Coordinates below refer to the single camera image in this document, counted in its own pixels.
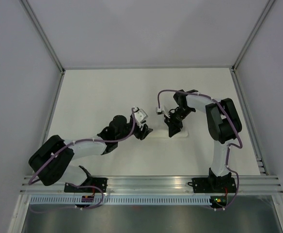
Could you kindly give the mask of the white cloth napkin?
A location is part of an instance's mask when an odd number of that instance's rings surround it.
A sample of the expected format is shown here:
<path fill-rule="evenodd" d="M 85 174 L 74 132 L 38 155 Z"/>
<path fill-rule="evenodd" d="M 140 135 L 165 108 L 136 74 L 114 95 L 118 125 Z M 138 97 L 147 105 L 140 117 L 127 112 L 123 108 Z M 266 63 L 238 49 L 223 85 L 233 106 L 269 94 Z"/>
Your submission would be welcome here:
<path fill-rule="evenodd" d="M 169 131 L 165 129 L 155 129 L 149 135 L 147 138 L 161 138 L 161 139 L 172 139 L 172 138 L 186 138 L 188 137 L 189 133 L 187 130 L 180 131 L 176 133 L 175 135 L 169 137 Z"/>

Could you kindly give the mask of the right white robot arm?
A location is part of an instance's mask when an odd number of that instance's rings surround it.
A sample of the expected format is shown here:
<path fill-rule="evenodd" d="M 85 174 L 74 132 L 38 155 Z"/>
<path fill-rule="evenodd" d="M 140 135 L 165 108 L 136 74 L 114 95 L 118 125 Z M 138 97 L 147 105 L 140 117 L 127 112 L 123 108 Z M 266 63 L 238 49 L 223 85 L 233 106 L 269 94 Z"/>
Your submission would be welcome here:
<path fill-rule="evenodd" d="M 192 112 L 201 111 L 206 114 L 207 128 L 214 141 L 214 154 L 211 167 L 206 178 L 192 178 L 188 185 L 194 193 L 234 193 L 236 182 L 229 168 L 231 147 L 242 148 L 239 132 L 242 124 L 234 102 L 230 98 L 216 100 L 197 90 L 175 90 L 173 99 L 177 107 L 165 110 L 159 105 L 158 114 L 164 115 L 164 122 L 168 126 L 168 136 L 175 136 L 183 128 L 183 120 Z"/>

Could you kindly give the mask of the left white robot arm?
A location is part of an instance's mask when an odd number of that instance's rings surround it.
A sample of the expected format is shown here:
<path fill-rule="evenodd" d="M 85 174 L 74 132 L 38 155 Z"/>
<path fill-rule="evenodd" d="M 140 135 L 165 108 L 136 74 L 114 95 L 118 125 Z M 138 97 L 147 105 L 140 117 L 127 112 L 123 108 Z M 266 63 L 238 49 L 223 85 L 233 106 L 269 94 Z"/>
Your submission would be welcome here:
<path fill-rule="evenodd" d="M 116 115 L 97 135 L 79 139 L 64 140 L 59 135 L 51 136 L 29 159 L 34 171 L 29 184 L 42 182 L 51 186 L 56 182 L 74 183 L 81 192 L 92 188 L 92 176 L 83 166 L 73 166 L 71 162 L 87 156 L 99 156 L 111 153 L 119 142 L 135 136 L 144 140 L 152 129 L 146 124 L 148 115 L 142 109 L 135 109 L 130 119 Z"/>

